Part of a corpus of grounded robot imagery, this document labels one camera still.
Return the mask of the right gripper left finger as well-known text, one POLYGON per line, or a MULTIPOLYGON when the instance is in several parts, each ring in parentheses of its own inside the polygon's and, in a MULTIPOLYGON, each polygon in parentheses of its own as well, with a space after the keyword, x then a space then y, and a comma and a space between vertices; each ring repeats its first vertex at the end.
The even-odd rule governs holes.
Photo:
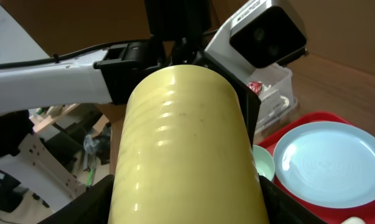
POLYGON ((94 186, 39 224, 106 224, 109 218, 114 175, 94 186))

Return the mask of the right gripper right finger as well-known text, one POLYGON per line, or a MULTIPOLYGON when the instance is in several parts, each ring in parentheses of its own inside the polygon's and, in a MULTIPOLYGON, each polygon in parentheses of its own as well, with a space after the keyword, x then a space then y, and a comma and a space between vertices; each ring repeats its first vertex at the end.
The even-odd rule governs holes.
POLYGON ((326 224, 264 176, 259 181, 270 224, 326 224))

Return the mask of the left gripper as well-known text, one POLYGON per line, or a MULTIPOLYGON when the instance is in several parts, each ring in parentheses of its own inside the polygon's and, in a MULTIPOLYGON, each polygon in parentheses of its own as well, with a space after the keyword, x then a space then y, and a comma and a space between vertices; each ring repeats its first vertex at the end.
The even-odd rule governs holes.
POLYGON ((205 52, 201 47, 201 42, 195 42, 187 38, 175 41, 170 53, 170 65, 182 64, 208 68, 221 75, 231 84, 238 96, 239 107, 241 108, 250 143, 253 144, 261 105, 259 97, 236 75, 231 73, 209 53, 205 52))

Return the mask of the green bowl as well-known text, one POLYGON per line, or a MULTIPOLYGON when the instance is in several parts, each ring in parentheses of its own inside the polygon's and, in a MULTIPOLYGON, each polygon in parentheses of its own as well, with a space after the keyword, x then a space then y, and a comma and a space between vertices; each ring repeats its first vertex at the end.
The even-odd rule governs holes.
POLYGON ((261 146, 252 146, 252 156, 257 173, 271 182, 275 177, 275 163, 271 154, 261 146))

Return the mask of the red snack wrapper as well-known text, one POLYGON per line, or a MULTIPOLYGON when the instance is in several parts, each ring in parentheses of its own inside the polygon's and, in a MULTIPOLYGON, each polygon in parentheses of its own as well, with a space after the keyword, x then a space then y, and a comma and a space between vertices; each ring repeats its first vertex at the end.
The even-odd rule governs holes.
POLYGON ((250 88, 256 95, 260 95, 260 92, 263 88, 263 84, 257 81, 250 81, 248 83, 248 88, 250 88))

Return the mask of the yellow plastic cup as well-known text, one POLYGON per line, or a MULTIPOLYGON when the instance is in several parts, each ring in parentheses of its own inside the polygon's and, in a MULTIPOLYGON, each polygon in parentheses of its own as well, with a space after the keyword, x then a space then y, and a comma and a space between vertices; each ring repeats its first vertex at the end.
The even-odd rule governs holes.
POLYGON ((110 223, 268 223, 238 97, 216 72, 177 65, 131 94, 110 223))

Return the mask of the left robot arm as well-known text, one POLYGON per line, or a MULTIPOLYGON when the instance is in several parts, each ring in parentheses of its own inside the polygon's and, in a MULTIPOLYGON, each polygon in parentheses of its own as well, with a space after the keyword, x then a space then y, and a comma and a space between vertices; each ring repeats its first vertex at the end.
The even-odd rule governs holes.
POLYGON ((226 21, 206 47, 206 1, 146 1, 151 36, 94 45, 65 55, 0 64, 0 117, 71 103, 126 105, 126 124, 159 131, 194 121, 216 128, 241 111, 246 136, 256 130, 261 100, 231 61, 226 21))

